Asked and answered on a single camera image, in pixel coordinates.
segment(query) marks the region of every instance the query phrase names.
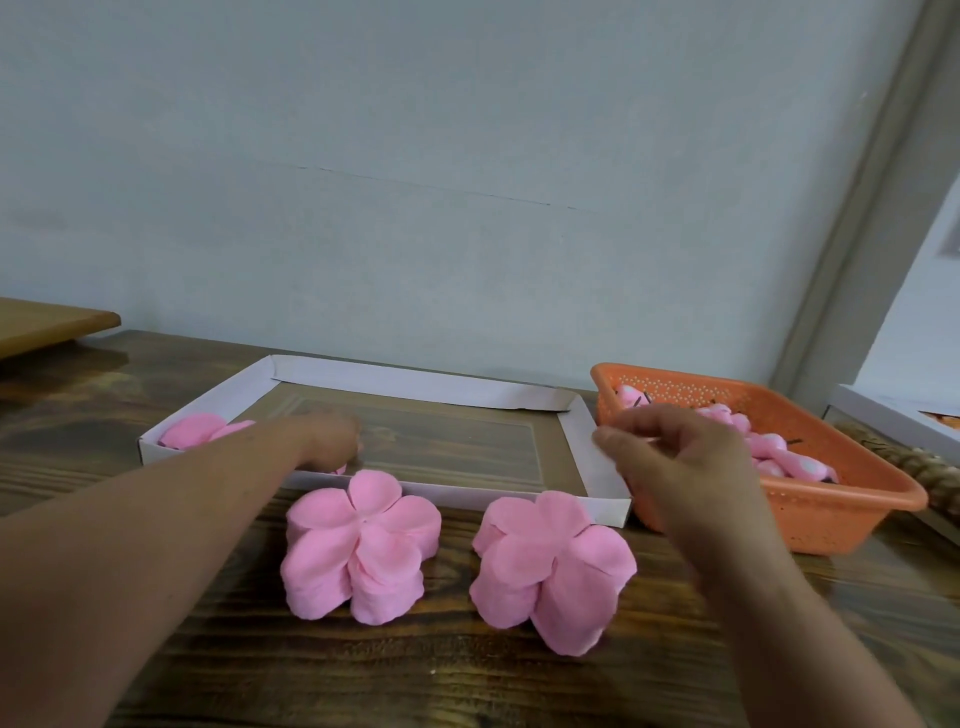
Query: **wooden table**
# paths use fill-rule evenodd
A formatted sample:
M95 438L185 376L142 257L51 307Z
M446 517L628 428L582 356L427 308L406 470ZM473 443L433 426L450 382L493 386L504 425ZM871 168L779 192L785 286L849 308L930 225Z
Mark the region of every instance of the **wooden table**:
M0 362L0 514L137 467L139 434L266 353L128 331ZM624 531L638 576L603 641L570 659L529 624L498 632L477 617L468 511L444 510L409 615L294 619L277 572L294 498L264 509L110 725L745 724L715 624L677 555L639 525ZM851 556L798 562L930 725L960 725L960 549L900 514Z

